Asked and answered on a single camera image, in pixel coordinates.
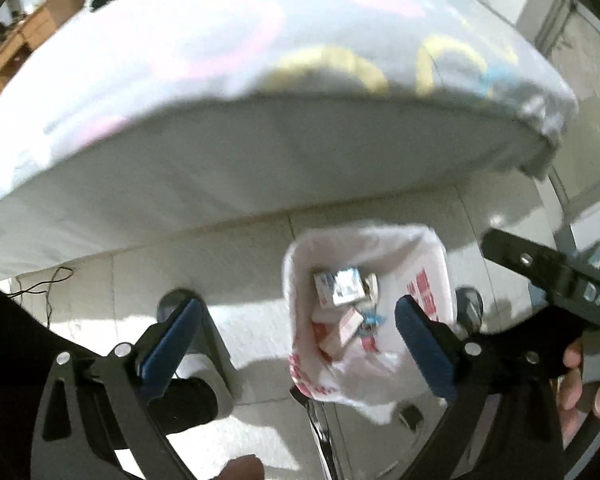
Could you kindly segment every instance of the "pink pattern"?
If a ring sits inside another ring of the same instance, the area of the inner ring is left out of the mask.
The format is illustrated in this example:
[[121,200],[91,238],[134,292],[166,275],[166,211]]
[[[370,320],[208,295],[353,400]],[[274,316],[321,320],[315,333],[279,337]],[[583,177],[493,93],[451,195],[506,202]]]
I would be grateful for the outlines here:
[[362,342],[362,348],[365,349],[366,352],[372,352],[374,354],[379,354],[378,346],[376,346],[376,338],[372,335],[367,335],[360,338]]
[[321,395],[329,395],[336,392],[334,388],[319,386],[311,380],[309,375],[302,370],[300,354],[296,351],[289,356],[289,373],[291,374],[294,383],[298,386],[298,390],[300,390],[305,397],[313,399],[313,392]]
[[399,14],[405,18],[424,18],[424,9],[414,0],[351,0],[361,6]]
[[252,7],[254,13],[260,13],[262,19],[258,28],[235,50],[224,54],[187,60],[165,56],[152,60],[158,76],[171,80],[207,79],[235,72],[261,56],[273,43],[282,30],[285,13],[277,4],[261,0],[243,0],[240,4]]
[[92,146],[122,130],[128,120],[122,116],[101,117],[84,127],[77,136],[81,148]]

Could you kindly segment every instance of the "white floor tile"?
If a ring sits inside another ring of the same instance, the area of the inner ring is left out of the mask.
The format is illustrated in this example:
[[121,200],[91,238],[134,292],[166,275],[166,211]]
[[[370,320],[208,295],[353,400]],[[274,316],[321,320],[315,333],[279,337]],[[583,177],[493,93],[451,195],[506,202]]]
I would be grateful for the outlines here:
[[192,288],[205,298],[238,370],[237,401],[286,397],[290,319],[280,269],[292,239],[287,216],[279,216],[115,255],[120,340],[136,341],[155,322],[157,303],[169,290]]
[[11,294],[11,280],[6,279],[6,280],[0,280],[0,290],[3,291],[5,294]]
[[[40,270],[39,272],[31,272],[29,274],[23,274],[18,279],[22,284],[22,288],[27,289],[39,282],[46,282],[51,280],[56,268]],[[68,272],[61,270],[56,276],[56,279],[64,278],[68,275]],[[69,287],[72,278],[60,283],[54,283],[51,287],[49,294],[49,303],[51,304],[51,325],[50,329],[61,335],[62,337],[74,340],[74,335],[71,330],[70,320],[72,319],[71,307],[69,304]],[[17,292],[17,282],[14,284],[14,292]],[[49,287],[48,283],[37,286],[32,290],[36,292],[39,290],[47,290]],[[26,308],[40,323],[46,326],[46,299],[45,294],[23,294],[22,295],[22,306]]]
[[237,371],[232,393],[240,404],[286,399],[291,320],[283,300],[210,307]]
[[74,341],[100,355],[118,343],[113,305],[112,256],[93,258],[72,266],[68,280]]
[[401,423],[395,403],[372,408],[336,406],[354,480],[375,479],[392,465],[395,468],[382,475],[382,480],[395,480],[404,473],[444,412],[430,395],[421,396],[414,404],[424,416],[417,432]]
[[555,193],[554,186],[548,178],[544,180],[534,180],[534,184],[536,184],[542,206],[544,206],[544,212],[549,221],[549,227],[552,232],[558,232],[562,227],[564,211],[560,204],[560,200]]
[[196,478],[213,478],[228,460],[247,454],[262,460],[267,479],[323,478],[306,412],[291,398],[238,406],[225,420],[169,439]]
[[136,462],[136,459],[131,453],[131,450],[117,449],[116,456],[118,457],[118,461],[120,462],[120,466],[122,467],[122,469],[144,480],[144,474],[142,473],[138,462]]
[[324,402],[322,406],[327,417],[331,443],[333,444],[336,459],[340,463],[342,475],[346,480],[352,479],[353,472],[351,470],[349,450],[347,449],[347,443],[342,434],[342,426],[340,424],[340,419],[338,418],[339,404],[335,404],[334,402]]
[[296,235],[309,228],[360,221],[421,223],[430,226],[446,247],[446,263],[452,286],[471,285],[477,288],[486,310],[484,329],[492,332],[499,328],[498,316],[491,311],[495,305],[484,260],[455,188],[313,208],[290,216]]
[[[481,173],[457,186],[477,237],[491,227],[555,247],[554,236],[533,181],[520,173]],[[531,314],[528,280],[487,261],[501,329]]]

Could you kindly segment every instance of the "wooden cabinet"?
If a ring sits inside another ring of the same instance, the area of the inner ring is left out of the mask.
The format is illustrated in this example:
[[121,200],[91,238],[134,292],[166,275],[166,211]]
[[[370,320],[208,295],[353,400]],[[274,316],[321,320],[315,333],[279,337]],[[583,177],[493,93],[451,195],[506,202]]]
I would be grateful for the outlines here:
[[84,0],[46,0],[14,29],[0,48],[0,93],[29,54],[84,7]]

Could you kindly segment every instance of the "red object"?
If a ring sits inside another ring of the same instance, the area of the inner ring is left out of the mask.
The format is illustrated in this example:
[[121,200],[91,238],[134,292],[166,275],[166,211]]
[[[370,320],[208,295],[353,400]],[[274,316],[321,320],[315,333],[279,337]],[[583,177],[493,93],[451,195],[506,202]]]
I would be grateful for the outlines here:
[[422,297],[422,303],[424,303],[424,313],[427,317],[433,319],[438,314],[436,309],[436,302],[433,300],[433,294],[429,293]]
[[422,269],[416,276],[416,283],[418,284],[420,295],[424,296],[424,294],[429,290],[429,279],[424,269]]
[[362,341],[362,348],[367,352],[373,352],[374,354],[379,354],[378,347],[376,346],[376,338],[372,335],[365,335],[360,338]]
[[[324,323],[312,322],[311,325],[314,329],[315,342],[319,343],[320,341],[323,341],[329,335],[329,329]],[[329,354],[327,354],[326,352],[323,352],[320,347],[318,347],[318,351],[320,352],[320,354],[322,355],[322,358],[325,361],[327,361],[328,363],[333,362],[333,359],[331,358],[331,356]]]

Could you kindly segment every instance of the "mattress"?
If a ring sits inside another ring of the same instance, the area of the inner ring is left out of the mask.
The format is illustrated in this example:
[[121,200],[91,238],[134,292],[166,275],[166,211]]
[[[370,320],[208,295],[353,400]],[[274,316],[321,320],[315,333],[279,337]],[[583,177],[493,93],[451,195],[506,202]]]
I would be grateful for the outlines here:
[[483,168],[541,176],[576,112],[477,0],[116,0],[0,96],[0,279]]

